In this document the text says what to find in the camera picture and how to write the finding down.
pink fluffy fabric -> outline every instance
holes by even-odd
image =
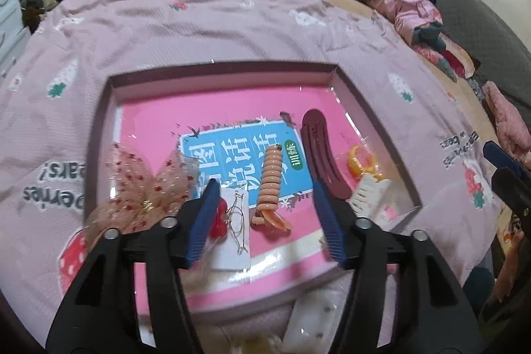
[[[496,118],[496,134],[500,146],[513,158],[526,163],[531,151],[531,134],[522,116],[493,82],[485,83],[483,93]]]

green oval label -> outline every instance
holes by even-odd
[[[297,171],[302,170],[304,164],[302,162],[301,153],[299,152],[295,142],[293,140],[286,140],[284,143],[284,148],[286,149],[289,162],[291,163],[293,169]]]

metal screw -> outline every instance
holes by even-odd
[[[368,230],[372,226],[372,222],[367,218],[358,218],[356,226],[362,230]]]
[[[164,228],[173,228],[177,225],[177,220],[172,216],[166,216],[162,221],[160,221],[160,226]]]
[[[103,237],[105,237],[107,240],[113,240],[113,239],[116,239],[119,234],[120,234],[120,232],[116,228],[109,228],[105,232]]]
[[[413,231],[413,237],[417,239],[419,242],[424,242],[425,240],[428,240],[428,235],[425,231],[422,230],[415,230]]]

white paper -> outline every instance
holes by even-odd
[[[204,259],[208,261],[208,265],[214,270],[244,270],[251,267],[251,254],[249,247],[249,194],[243,189],[221,188],[221,197],[227,202],[230,207],[234,204],[235,194],[243,194],[243,198],[238,198],[236,205],[242,208],[244,218],[244,229],[238,236],[238,241],[246,250],[238,254],[238,243],[234,238],[231,230],[228,230],[225,240],[219,239],[213,246],[207,245],[208,252]],[[241,215],[238,210],[233,212],[232,225],[235,232],[238,232],[241,223]]]

gray quilted fabric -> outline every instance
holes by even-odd
[[[492,80],[531,129],[531,53],[481,0],[438,0],[443,31],[481,62],[480,81]]]

